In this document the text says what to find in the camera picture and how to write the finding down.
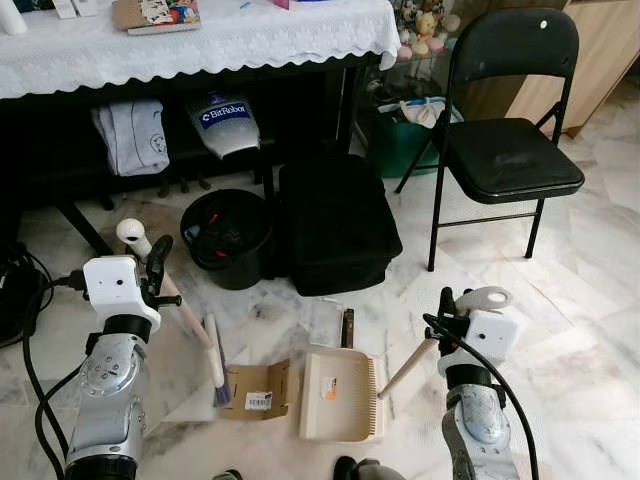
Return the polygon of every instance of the black wire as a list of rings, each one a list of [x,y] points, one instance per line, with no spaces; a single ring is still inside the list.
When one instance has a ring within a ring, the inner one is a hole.
[[[47,458],[51,462],[51,466],[53,466],[53,469],[56,472],[56,478],[58,480],[64,480],[64,470],[62,468],[62,465],[60,464],[60,461],[58,460],[58,457],[53,451],[53,448],[51,448],[46,435],[44,434],[44,427],[42,425],[42,413],[44,412],[45,408],[49,406],[49,400],[51,400],[51,397],[53,397],[62,387],[69,383],[78,374],[81,367],[82,364],[78,365],[71,373],[69,373],[69,375],[56,383],[53,388],[47,392],[47,394],[44,396],[44,400],[42,400],[38,404],[38,408],[36,409],[36,436],[38,437],[38,442],[40,443],[42,450],[44,450],[44,453],[47,455]]]
[[[45,398],[45,394],[42,391],[42,386],[40,385],[38,376],[36,375],[35,369],[33,368],[33,362],[31,360],[31,346],[29,345],[29,338],[33,333],[36,317],[38,316],[38,299],[47,289],[55,287],[56,285],[64,285],[67,282],[68,277],[63,277],[46,283],[31,295],[31,298],[29,299],[29,303],[27,305],[27,311],[22,330],[22,356],[24,359],[25,368],[27,370],[27,375],[29,376],[29,380],[31,381],[31,385],[33,386],[33,390],[36,392],[36,397],[38,397],[39,402],[43,401],[43,399]],[[53,411],[51,410],[51,407],[48,403],[45,403],[44,405],[44,413],[47,415],[47,419],[51,424],[51,428],[58,438],[58,443],[60,444],[62,453],[66,456],[67,451],[69,450],[67,439],[65,438],[64,432],[62,431],[62,428],[60,428],[60,424],[58,423],[58,420],[53,414]]]
[[[47,282],[51,283],[53,279],[51,278],[51,274],[49,273],[49,270],[47,270],[47,267],[44,266],[44,263],[38,260],[38,258],[35,255],[32,255],[31,253],[29,253],[26,249],[24,253],[29,258],[29,260],[31,260],[32,265],[33,265],[33,261],[35,261],[40,266],[40,268],[42,269],[42,273],[44,273],[44,276],[47,278]],[[53,300],[53,288],[54,287],[51,286],[51,288],[49,289],[49,298],[47,299],[45,304],[40,307],[40,311],[44,310],[51,304],[51,301]]]
[[[462,348],[463,350],[466,350],[471,355],[473,355],[473,357],[475,357],[476,360],[478,360],[487,370],[489,370],[489,372],[491,372],[491,375],[493,375],[495,379],[498,381],[498,383],[502,386],[507,396],[509,397],[509,400],[511,400],[511,403],[513,403],[513,408],[515,408],[516,413],[518,414],[518,418],[520,418],[520,423],[522,423],[522,429],[524,430],[524,435],[527,439],[527,447],[529,448],[529,462],[531,463],[531,478],[532,480],[538,480],[539,478],[538,477],[538,455],[536,453],[536,444],[533,439],[533,433],[531,432],[531,427],[529,426],[529,421],[527,420],[527,416],[525,415],[524,410],[520,405],[520,402],[518,401],[518,398],[516,397],[515,393],[513,393],[513,390],[511,390],[509,383],[507,383],[507,381],[500,374],[498,369],[494,367],[493,364],[489,360],[487,360],[480,352],[478,352],[475,348],[473,348],[471,345],[466,343],[460,337],[458,337],[457,335],[454,335],[445,327],[440,325],[437,317],[425,314],[423,318],[429,324],[429,326],[431,326],[436,332],[441,333],[442,335],[447,337],[449,341],[451,341],[452,343],[455,343],[456,345],[460,346],[460,348]]]

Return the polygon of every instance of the black trash bin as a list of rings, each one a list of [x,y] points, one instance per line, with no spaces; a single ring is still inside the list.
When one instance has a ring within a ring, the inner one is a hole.
[[[182,215],[180,232],[191,258],[227,290],[243,290],[268,277],[272,257],[267,203],[245,190],[217,190]]]

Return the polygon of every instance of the barcode label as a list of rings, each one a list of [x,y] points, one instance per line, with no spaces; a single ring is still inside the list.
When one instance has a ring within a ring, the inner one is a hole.
[[[259,410],[266,412],[271,410],[271,392],[249,392],[244,404],[245,410]]]

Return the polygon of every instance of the green basket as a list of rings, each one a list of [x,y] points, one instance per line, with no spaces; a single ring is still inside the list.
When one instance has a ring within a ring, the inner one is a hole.
[[[452,115],[456,120],[462,119],[462,115],[455,108]],[[410,122],[396,123],[391,115],[376,111],[368,135],[369,147],[366,159],[382,178],[402,177],[416,156],[424,151],[429,142],[430,133],[431,130],[422,125]],[[431,144],[418,161],[418,166],[437,165],[438,159],[438,149]],[[436,172],[435,168],[416,169],[413,175],[434,172]]]

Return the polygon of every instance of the beige dustpan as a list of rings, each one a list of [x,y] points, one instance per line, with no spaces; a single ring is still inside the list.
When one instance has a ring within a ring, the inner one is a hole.
[[[362,442],[382,434],[381,416],[371,357],[343,348],[307,354],[300,437]]]

